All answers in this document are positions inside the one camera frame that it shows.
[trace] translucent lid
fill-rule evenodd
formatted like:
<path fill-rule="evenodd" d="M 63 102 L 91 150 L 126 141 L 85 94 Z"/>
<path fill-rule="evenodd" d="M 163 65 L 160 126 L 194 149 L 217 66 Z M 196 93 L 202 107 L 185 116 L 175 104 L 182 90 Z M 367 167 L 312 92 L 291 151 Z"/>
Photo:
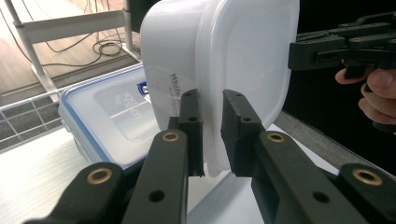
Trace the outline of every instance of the translucent lid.
<path fill-rule="evenodd" d="M 299 0 L 162 0 L 146 15 L 141 49 L 161 129 L 198 88 L 209 175 L 230 169 L 220 137 L 222 91 L 245 94 L 268 128 L 285 101 Z"/>
<path fill-rule="evenodd" d="M 142 66 L 70 89 L 61 101 L 96 153 L 122 168 L 145 158 L 159 131 Z"/>
<path fill-rule="evenodd" d="M 285 101 L 298 0 L 211 0 L 197 35 L 196 69 L 210 175 L 230 168 L 220 136 L 222 91 L 243 93 L 268 128 Z"/>

